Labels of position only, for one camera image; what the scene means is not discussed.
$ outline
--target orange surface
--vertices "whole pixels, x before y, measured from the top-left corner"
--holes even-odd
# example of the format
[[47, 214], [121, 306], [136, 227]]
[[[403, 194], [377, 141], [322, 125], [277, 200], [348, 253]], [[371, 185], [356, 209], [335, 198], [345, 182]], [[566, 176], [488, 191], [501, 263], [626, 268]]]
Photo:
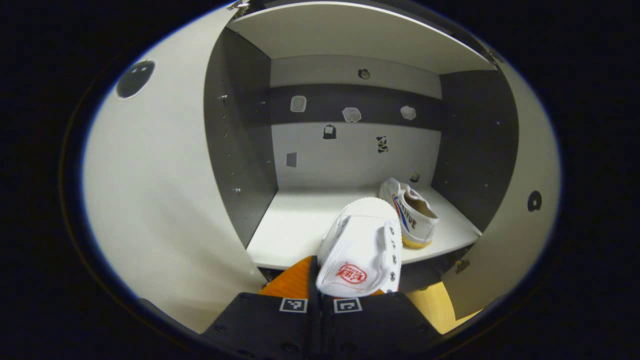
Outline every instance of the orange surface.
[[[310, 266], [311, 256], [308, 256], [278, 275], [278, 277], [260, 290], [258, 294], [287, 297], [290, 299], [308, 299]], [[381, 294], [384, 294], [384, 292], [378, 290], [369, 296]]]

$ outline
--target red logo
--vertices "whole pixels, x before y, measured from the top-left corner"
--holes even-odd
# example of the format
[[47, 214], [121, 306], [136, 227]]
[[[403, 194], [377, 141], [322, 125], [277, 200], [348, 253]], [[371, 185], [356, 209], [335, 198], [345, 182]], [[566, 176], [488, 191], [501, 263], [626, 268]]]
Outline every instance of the red logo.
[[367, 273], [362, 271], [355, 265], [343, 265], [340, 267], [336, 276], [343, 278], [346, 282], [351, 284], [360, 284], [361, 282], [367, 280]]

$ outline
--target open cabinet door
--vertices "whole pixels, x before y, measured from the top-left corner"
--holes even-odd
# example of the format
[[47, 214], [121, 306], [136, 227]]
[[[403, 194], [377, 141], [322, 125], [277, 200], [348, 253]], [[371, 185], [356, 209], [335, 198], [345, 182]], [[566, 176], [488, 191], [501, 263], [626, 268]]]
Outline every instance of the open cabinet door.
[[506, 62], [499, 67], [517, 108], [518, 152], [493, 220], [461, 264], [442, 276], [456, 319], [509, 293], [527, 275], [547, 244], [559, 205], [561, 167], [551, 123], [518, 72]]
[[86, 217], [113, 271], [198, 333], [264, 282], [225, 211], [205, 136], [207, 64], [237, 11], [194, 20], [126, 70], [151, 75], [135, 94], [105, 94], [82, 168]]

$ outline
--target canvas shoe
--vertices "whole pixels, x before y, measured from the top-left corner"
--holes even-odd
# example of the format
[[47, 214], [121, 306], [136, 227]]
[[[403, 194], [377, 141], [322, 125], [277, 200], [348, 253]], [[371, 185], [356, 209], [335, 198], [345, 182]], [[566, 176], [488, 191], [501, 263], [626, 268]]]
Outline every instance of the canvas shoe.
[[427, 200], [409, 185], [393, 177], [380, 186], [380, 198], [397, 212], [402, 228], [402, 241], [407, 247], [421, 249], [431, 243], [434, 229], [440, 219]]
[[323, 236], [318, 290], [343, 298], [397, 291], [401, 241], [400, 221], [389, 204], [374, 197], [352, 202]]

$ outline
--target blue stripe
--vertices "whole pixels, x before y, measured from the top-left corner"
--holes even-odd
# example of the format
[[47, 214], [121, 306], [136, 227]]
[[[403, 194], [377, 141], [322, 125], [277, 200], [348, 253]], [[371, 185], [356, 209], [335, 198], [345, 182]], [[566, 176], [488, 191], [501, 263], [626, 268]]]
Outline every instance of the blue stripe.
[[402, 222], [404, 224], [404, 227], [406, 228], [406, 232], [410, 233], [411, 231], [409, 231], [409, 227], [406, 225], [406, 219], [404, 218], [404, 211], [402, 210], [402, 208], [400, 207], [400, 205], [398, 205], [397, 200], [397, 196], [393, 197], [394, 200], [394, 204], [396, 204], [396, 208], [398, 209], [398, 212], [400, 213], [400, 217], [402, 218]]

